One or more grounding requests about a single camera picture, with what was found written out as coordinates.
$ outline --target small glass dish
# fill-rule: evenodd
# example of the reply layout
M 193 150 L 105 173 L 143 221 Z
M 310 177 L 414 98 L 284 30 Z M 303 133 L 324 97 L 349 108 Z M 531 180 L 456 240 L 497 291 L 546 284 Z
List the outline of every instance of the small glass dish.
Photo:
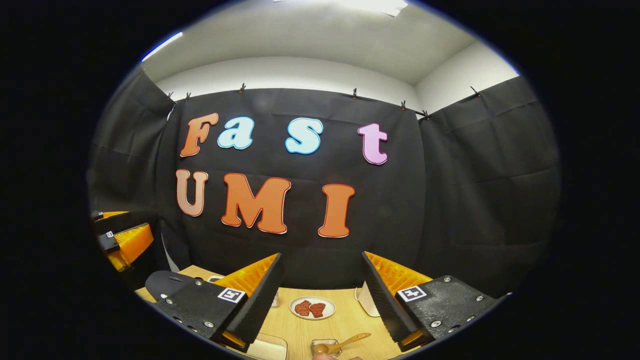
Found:
M 311 355 L 315 356 L 316 352 L 314 351 L 314 346 L 318 345 L 318 344 L 327 344 L 327 345 L 335 345 L 338 343 L 338 340 L 336 339 L 317 339 L 317 340 L 312 340 L 311 341 Z M 342 349 L 339 349 L 338 352 L 334 353 L 334 354 L 329 354 L 333 357 L 338 357 L 338 355 L 340 355 L 342 353 Z

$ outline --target clip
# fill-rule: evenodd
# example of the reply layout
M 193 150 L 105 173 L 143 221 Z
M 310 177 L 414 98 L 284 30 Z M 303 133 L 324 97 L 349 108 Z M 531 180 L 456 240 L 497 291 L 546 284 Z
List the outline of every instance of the clip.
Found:
M 482 96 L 482 95 L 480 95 L 480 93 L 479 93 L 479 92 L 477 92 L 477 91 L 474 89 L 474 87 L 473 87 L 473 86 L 470 86 L 470 88 L 471 88 L 471 90 L 473 90 L 473 91 L 476 93 L 476 96 L 478 96 L 478 97 Z

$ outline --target table surface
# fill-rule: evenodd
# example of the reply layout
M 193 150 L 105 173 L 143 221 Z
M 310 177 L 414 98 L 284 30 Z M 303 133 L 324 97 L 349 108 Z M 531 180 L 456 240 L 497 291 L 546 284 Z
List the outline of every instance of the table surface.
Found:
M 205 280 L 212 275 L 219 275 L 193 265 L 180 271 L 180 274 Z M 287 342 L 288 360 L 311 360 L 312 340 L 330 338 L 342 342 L 361 332 L 370 332 L 371 336 L 345 346 L 339 359 L 347 360 L 359 356 L 363 360 L 387 360 L 407 353 L 401 352 L 398 345 L 391 340 L 380 317 L 371 317 L 362 309 L 353 297 L 353 290 L 280 288 L 280 306 L 269 310 L 260 333 L 284 339 Z M 145 288 L 136 290 L 136 293 L 145 300 L 156 301 Z M 302 296 L 319 296 L 331 300 L 336 307 L 335 313 L 322 320 L 297 317 L 289 309 L 289 303 Z

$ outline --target black fabric backdrop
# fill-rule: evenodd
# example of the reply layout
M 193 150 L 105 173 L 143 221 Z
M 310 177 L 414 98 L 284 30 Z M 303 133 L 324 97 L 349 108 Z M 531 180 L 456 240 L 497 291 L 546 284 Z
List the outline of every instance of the black fabric backdrop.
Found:
M 282 252 L 284 286 L 345 288 L 361 285 L 359 253 L 368 250 L 432 277 L 451 274 L 497 297 L 516 286 L 548 239 L 559 192 L 558 155 L 548 120 L 523 78 L 483 90 L 429 120 L 381 101 L 295 89 L 202 95 L 178 101 L 172 110 L 173 102 L 146 75 L 127 86 L 110 102 L 94 140 L 92 205 L 103 211 L 154 208 L 180 268 L 195 264 L 226 274 Z M 220 118 L 200 152 L 181 158 L 187 123 L 213 112 Z M 253 143 L 222 149 L 217 137 L 238 116 L 255 121 Z M 323 122 L 316 152 L 286 151 L 287 125 L 296 117 Z M 357 134 L 373 122 L 388 134 L 380 143 L 388 155 L 382 165 L 365 161 Z M 199 217 L 177 205 L 178 168 L 209 174 Z M 244 221 L 240 227 L 222 224 L 223 176 L 229 172 L 244 174 L 254 194 L 269 177 L 290 180 L 287 233 L 249 229 Z M 355 188 L 345 238 L 317 233 L 326 184 Z M 193 202 L 193 178 L 187 193 Z

